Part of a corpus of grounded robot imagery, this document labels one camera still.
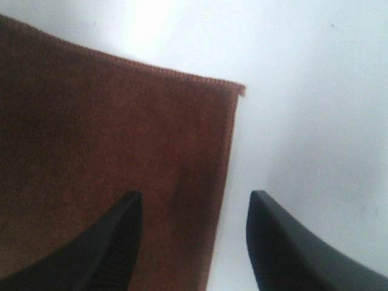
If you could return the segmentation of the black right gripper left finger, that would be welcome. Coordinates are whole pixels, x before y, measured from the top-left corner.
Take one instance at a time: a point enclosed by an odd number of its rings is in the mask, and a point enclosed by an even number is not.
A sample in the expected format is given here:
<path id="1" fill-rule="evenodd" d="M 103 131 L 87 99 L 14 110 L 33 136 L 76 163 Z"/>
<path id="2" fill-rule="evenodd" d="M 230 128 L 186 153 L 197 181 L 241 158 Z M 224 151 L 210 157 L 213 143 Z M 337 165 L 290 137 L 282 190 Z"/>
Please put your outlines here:
<path id="1" fill-rule="evenodd" d="M 127 290 L 142 234 L 142 195 L 125 193 L 82 234 L 1 280 L 1 290 Z"/>

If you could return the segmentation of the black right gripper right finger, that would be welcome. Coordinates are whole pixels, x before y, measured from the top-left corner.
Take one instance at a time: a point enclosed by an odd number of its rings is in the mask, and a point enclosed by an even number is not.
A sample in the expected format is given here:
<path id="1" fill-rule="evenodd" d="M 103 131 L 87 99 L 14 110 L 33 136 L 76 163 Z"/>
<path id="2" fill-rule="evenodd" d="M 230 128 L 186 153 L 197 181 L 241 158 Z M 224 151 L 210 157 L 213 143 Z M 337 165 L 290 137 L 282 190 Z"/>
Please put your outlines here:
<path id="1" fill-rule="evenodd" d="M 328 245 L 262 190 L 250 195 L 246 243 L 259 290 L 387 290 L 387 277 Z"/>

